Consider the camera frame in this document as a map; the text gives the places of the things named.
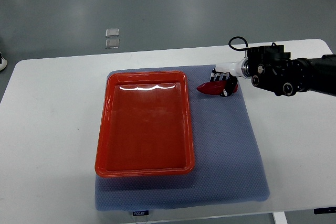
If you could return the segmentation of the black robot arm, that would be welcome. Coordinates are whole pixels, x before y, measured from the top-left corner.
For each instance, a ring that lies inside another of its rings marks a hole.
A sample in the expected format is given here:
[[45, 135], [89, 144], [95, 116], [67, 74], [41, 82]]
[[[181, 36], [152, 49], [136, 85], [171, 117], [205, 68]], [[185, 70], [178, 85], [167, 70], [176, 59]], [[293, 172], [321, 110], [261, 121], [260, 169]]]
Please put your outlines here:
[[291, 59], [283, 45], [246, 48], [247, 73], [254, 87], [276, 96], [314, 91], [335, 96], [335, 54]]

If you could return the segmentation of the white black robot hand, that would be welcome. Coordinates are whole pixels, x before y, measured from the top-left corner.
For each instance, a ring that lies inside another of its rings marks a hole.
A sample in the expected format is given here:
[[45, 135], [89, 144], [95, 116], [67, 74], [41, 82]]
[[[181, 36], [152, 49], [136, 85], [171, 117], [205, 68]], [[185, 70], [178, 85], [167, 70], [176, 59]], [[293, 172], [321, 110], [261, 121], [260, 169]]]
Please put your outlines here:
[[238, 77], [250, 78], [247, 60], [217, 64], [212, 70], [210, 82], [222, 80], [238, 82]]

